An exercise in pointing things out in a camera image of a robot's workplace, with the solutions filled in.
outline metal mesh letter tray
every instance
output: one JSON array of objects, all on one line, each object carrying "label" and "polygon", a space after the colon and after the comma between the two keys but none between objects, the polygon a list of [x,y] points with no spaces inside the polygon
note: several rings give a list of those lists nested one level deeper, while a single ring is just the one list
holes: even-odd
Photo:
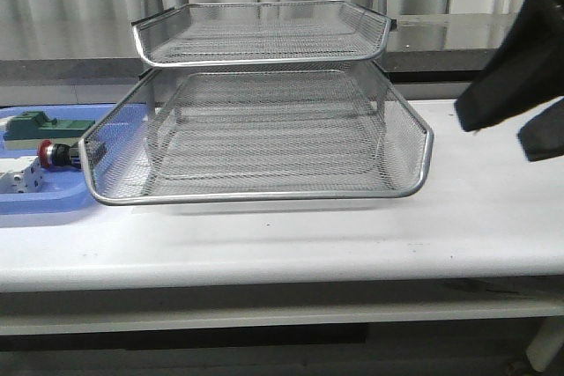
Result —
[{"label": "metal mesh letter tray", "polygon": [[157,69],[81,139],[89,189],[106,204],[416,192],[433,135],[370,61],[389,28],[337,1],[187,4],[136,23]]}]

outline green block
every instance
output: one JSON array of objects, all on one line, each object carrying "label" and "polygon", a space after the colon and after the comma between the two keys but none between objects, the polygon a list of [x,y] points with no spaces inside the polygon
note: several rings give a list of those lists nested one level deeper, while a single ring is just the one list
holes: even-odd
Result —
[{"label": "green block", "polygon": [[45,112],[29,111],[13,117],[4,133],[5,141],[79,138],[94,125],[90,120],[49,119]]}]

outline table surface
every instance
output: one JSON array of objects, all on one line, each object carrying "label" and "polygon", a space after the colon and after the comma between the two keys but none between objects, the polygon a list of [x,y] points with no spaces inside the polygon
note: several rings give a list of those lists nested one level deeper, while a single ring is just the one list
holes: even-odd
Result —
[{"label": "table surface", "polygon": [[452,101],[412,104],[435,132],[413,196],[0,215],[0,290],[564,274],[564,158],[516,140],[538,110],[468,134]]}]

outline upper tray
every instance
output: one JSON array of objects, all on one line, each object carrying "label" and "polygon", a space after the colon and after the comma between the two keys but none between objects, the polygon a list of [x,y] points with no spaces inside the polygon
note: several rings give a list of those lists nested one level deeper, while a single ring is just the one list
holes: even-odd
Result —
[{"label": "upper tray", "polygon": [[391,20],[342,1],[185,4],[134,23],[153,67],[356,61],[386,47]]}]

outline white electrical component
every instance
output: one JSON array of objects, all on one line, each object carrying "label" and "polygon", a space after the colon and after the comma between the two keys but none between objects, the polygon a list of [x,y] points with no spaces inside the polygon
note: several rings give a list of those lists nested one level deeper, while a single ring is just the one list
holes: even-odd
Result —
[{"label": "white electrical component", "polygon": [[37,156],[0,158],[0,194],[36,193],[43,185],[43,169]]}]

